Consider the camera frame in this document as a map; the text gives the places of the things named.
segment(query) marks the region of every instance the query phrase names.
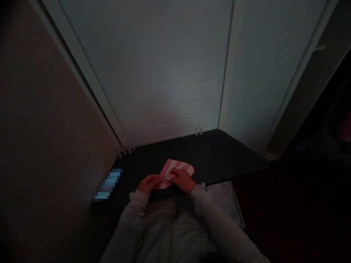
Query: door frame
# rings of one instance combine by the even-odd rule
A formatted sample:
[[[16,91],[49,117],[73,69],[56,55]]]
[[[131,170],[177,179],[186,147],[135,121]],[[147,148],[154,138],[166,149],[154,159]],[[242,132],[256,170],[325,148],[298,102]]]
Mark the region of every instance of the door frame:
[[[38,10],[40,9],[40,0],[31,0],[34,7]],[[73,56],[73,59],[77,63],[80,71],[82,72],[86,82],[88,83],[88,87],[86,85],[81,85],[84,89],[85,93],[89,93],[89,99],[93,103],[95,109],[98,111],[100,117],[103,119],[103,122],[106,122],[105,116],[110,125],[108,125],[108,130],[114,133],[114,137],[117,136],[117,141],[119,140],[122,148],[126,148],[131,146],[130,140],[128,139],[127,134],[124,132],[115,112],[112,109],[112,106],[102,89],[101,83],[78,39],[74,29],[72,28],[66,13],[60,3],[59,0],[41,0],[44,4],[42,8],[46,10],[42,10],[41,12],[47,11],[52,21],[54,22],[57,30],[61,34],[64,42],[66,43],[70,53]],[[50,23],[45,23],[47,27],[52,27]],[[69,56],[65,56],[65,59],[69,64],[72,64],[71,58]],[[81,78],[78,72],[73,71],[78,79]],[[89,88],[93,92],[95,98],[91,98],[91,94]]]

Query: beige wall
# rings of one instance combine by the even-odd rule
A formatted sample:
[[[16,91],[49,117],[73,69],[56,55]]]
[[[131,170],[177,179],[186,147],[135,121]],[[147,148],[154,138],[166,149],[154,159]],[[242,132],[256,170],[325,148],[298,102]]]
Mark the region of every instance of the beige wall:
[[[89,206],[117,147],[29,0],[11,2],[0,22],[2,242],[20,262],[93,261],[91,230],[105,219]]]

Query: person's left hand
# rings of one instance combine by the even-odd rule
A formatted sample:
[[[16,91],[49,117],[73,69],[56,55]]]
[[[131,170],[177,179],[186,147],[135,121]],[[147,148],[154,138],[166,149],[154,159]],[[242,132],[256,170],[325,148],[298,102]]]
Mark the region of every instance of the person's left hand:
[[[137,190],[143,192],[144,194],[151,194],[152,190],[157,187],[158,181],[159,175],[149,175],[140,181]]]

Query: hand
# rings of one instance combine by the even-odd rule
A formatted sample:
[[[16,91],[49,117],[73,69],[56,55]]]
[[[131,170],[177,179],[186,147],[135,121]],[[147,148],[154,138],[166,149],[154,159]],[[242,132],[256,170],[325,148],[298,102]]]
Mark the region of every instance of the hand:
[[[170,174],[175,174],[176,177],[172,179],[172,183],[179,187],[180,190],[187,194],[195,188],[196,183],[191,179],[190,175],[185,170],[173,168],[169,171]]]
[[[156,188],[158,181],[159,175],[149,175],[140,181],[137,190],[143,192],[144,194],[151,194],[152,190]]]

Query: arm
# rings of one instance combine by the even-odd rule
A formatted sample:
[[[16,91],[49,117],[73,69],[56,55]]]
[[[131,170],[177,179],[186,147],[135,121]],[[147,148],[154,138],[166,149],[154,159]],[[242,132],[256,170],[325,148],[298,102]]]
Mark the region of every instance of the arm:
[[[224,257],[242,263],[269,262],[236,222],[212,201],[210,193],[196,185],[186,171],[174,168],[170,173],[176,174],[172,182],[190,194],[195,213],[205,220],[219,252]]]
[[[143,230],[142,218],[151,191],[157,186],[156,175],[149,175],[143,179],[135,193],[130,193],[130,202],[124,208],[116,231],[114,232],[100,263],[132,262],[137,246],[137,233]]]

